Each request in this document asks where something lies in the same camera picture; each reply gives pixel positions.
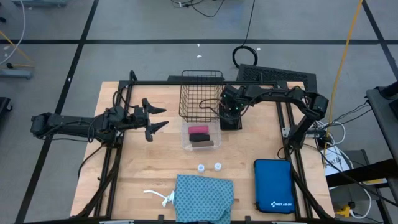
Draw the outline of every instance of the wooden tabletop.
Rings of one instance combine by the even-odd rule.
[[[295,85],[302,83],[288,83],[289,87]],[[112,95],[117,87],[118,82],[103,82],[95,115],[103,113],[105,108],[112,107]],[[145,140],[143,129],[126,131],[112,218],[156,220],[158,215],[163,214],[166,220],[175,220],[175,209],[171,203],[164,208],[162,198],[154,194],[144,194],[143,191],[155,190],[168,195],[175,188],[177,174],[189,174],[233,181],[232,220],[244,220],[246,215],[250,215],[252,220],[294,220],[294,214],[261,213],[254,205],[253,162],[256,159],[278,159],[277,151],[282,147],[276,103],[262,102],[249,108],[242,117],[242,130],[221,132],[222,145],[219,149],[195,152],[186,151],[181,146],[180,132],[183,119],[178,115],[179,96],[178,85],[133,87],[132,105],[141,105],[141,99],[147,98],[153,106],[167,109],[164,113],[152,115],[151,122],[170,121],[170,123],[154,135],[153,142]],[[294,105],[292,107],[294,120],[298,123],[303,114]],[[285,125],[288,127],[287,112],[283,104],[282,108],[286,118]],[[305,142],[314,145],[312,139],[306,139]],[[99,146],[98,142],[88,144],[85,157]],[[334,217],[319,152],[304,146],[301,153],[308,189],[325,211]],[[80,212],[98,189],[100,183],[98,177],[101,176],[104,154],[105,149],[102,149],[83,167],[71,215]],[[216,162],[223,165],[220,172],[215,172],[211,168]],[[197,171],[199,164],[208,167],[202,174]],[[299,190],[297,192],[301,214],[304,217],[302,194]],[[101,214],[105,214],[108,192],[104,194],[103,201],[105,203]]]

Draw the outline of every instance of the white bottle cap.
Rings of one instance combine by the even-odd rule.
[[[198,172],[204,172],[205,171],[205,166],[203,164],[198,165]]]
[[[219,162],[217,162],[216,164],[214,164],[214,170],[215,171],[220,171],[221,170],[221,164]]]

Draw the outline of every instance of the black wire basket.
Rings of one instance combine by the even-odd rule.
[[[223,91],[223,73],[215,70],[184,70],[181,76],[180,116],[188,123],[219,119],[218,99]]]

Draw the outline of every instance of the white string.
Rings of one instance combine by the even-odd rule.
[[[321,122],[321,121],[316,121],[316,123],[317,123],[317,124],[320,126],[320,128],[322,128],[322,129],[325,128],[325,126],[327,126],[327,124],[325,124],[325,123],[323,123],[323,122]],[[342,143],[342,142],[344,141],[344,139],[346,138],[346,128],[344,127],[344,125],[341,124],[341,123],[338,122],[338,121],[335,121],[334,123],[336,123],[338,126],[341,126],[341,128],[343,129],[343,137],[341,138],[340,141],[335,142],[335,139],[334,139],[333,135],[331,135],[331,133],[330,133],[329,135],[331,136],[331,138],[332,138],[332,140],[333,140],[333,146]]]
[[[338,150],[340,151],[340,154],[341,154],[342,156],[344,156],[345,158],[347,158],[349,164],[351,165],[351,169],[354,169],[354,165],[353,165],[353,162],[351,161],[351,159],[349,159],[349,157],[348,157],[341,149],[338,149]],[[363,189],[363,191],[366,193],[366,195],[368,195],[368,198],[369,198],[369,206],[368,206],[368,210],[366,211],[366,213],[365,213],[363,216],[357,217],[357,216],[354,214],[354,211],[353,211],[352,209],[349,210],[349,214],[350,214],[352,217],[357,218],[357,219],[365,218],[365,217],[369,214],[369,212],[370,212],[370,210],[371,210],[371,207],[372,207],[372,198],[371,198],[371,196],[369,195],[369,192],[368,192],[366,189]]]
[[[152,194],[156,194],[156,195],[164,198],[164,201],[162,202],[163,207],[166,207],[167,202],[172,202],[172,204],[174,205],[174,190],[167,197],[163,196],[162,194],[160,194],[160,193],[158,193],[158,192],[156,192],[154,190],[145,190],[144,193],[152,193]]]
[[[22,2],[22,0],[19,0],[19,2],[21,3],[21,7],[22,7],[22,15],[24,18],[24,28],[22,29],[22,34],[21,34],[21,39],[19,39],[18,44],[14,47],[14,50],[12,50],[11,54],[8,55],[8,57],[6,59],[4,59],[2,62],[0,62],[0,65],[4,64],[5,62],[7,62],[12,55],[14,54],[14,52],[17,50],[17,48],[19,47],[19,44],[22,42],[22,40],[24,39],[24,35],[25,35],[25,28],[26,28],[26,17],[25,17],[25,6],[24,3]]]

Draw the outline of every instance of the patterned fabric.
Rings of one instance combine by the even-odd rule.
[[[174,197],[177,222],[231,223],[234,202],[231,180],[177,175]]]

